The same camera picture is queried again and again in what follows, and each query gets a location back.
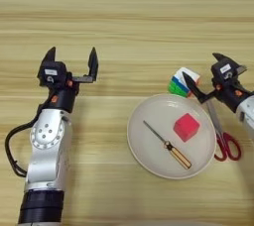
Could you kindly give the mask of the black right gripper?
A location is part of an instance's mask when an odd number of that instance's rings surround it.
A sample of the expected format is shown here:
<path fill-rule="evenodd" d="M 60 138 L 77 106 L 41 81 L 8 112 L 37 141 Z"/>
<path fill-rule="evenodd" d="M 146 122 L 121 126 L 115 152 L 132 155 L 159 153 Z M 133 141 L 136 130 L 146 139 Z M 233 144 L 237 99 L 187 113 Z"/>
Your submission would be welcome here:
<path fill-rule="evenodd" d="M 230 57 L 220 53 L 212 53 L 217 61 L 229 60 Z M 254 95 L 254 91 L 245 89 L 238 76 L 247 70 L 244 65 L 238 67 L 231 67 L 225 73 L 221 72 L 220 67 L 212 67 L 213 74 L 212 85 L 214 90 L 208 94 L 202 93 L 195 85 L 194 80 L 187 74 L 183 73 L 187 87 L 200 103 L 204 103 L 211 98 L 216 98 L 218 101 L 224 103 L 233 113 L 236 112 L 237 107 L 247 98 Z"/>

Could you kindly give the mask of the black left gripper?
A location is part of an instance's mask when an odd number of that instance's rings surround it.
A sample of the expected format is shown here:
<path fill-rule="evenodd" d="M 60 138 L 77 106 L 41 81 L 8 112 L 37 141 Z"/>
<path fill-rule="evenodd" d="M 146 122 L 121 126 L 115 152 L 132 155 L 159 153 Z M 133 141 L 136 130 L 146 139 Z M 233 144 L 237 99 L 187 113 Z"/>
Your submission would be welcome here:
<path fill-rule="evenodd" d="M 54 61 L 56 48 L 50 48 L 43 61 Z M 88 60 L 89 73 L 85 76 L 68 77 L 64 83 L 49 86 L 49 96 L 42 105 L 43 109 L 59 109 L 71 113 L 75 97 L 79 92 L 81 83 L 93 83 L 98 73 L 98 57 L 96 49 L 92 48 Z"/>

